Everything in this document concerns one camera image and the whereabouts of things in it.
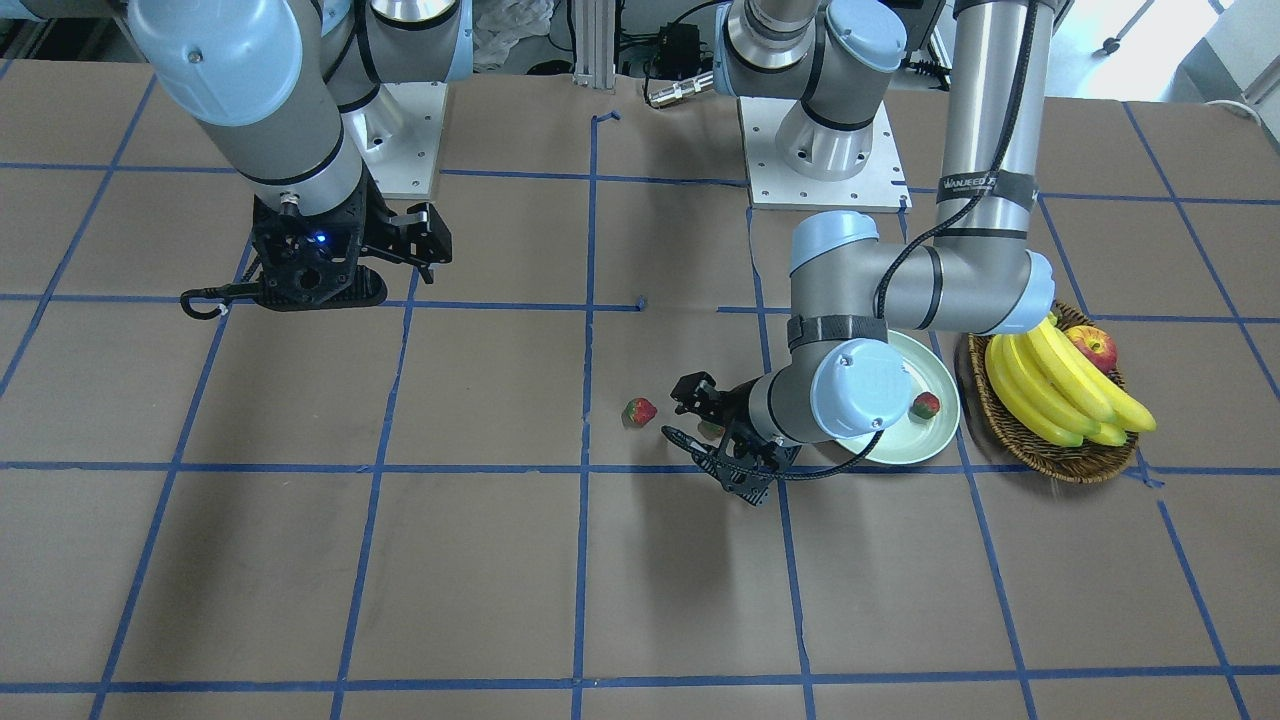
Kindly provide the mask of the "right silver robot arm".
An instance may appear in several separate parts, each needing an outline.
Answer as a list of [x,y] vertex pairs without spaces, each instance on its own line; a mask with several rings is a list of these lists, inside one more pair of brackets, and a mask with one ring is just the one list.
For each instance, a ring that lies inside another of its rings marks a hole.
[[392,83],[451,82],[472,69],[468,1],[5,1],[36,22],[122,10],[159,83],[252,186],[264,268],[342,273],[361,258],[449,263],[429,204],[390,211],[369,160],[408,135]]

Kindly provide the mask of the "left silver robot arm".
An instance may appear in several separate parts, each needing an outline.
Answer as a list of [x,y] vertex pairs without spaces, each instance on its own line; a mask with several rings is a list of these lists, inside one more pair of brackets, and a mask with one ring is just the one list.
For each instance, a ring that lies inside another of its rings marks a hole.
[[[732,389],[712,420],[785,448],[883,430],[913,392],[888,329],[1020,334],[1050,314],[1050,263],[1027,247],[1044,79],[1059,1],[959,1],[937,222],[916,243],[823,211],[795,232],[790,361]],[[735,1],[716,87],[797,101],[803,133],[863,141],[905,51],[878,1]]]

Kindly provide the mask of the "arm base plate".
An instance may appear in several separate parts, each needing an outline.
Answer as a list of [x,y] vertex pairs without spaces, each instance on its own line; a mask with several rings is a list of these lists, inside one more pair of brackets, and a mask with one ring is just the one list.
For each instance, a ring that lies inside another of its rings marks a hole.
[[799,100],[741,97],[739,114],[754,208],[863,213],[913,208],[884,104],[869,126],[855,131],[818,124]]
[[390,83],[342,119],[384,199],[430,201],[449,85]]

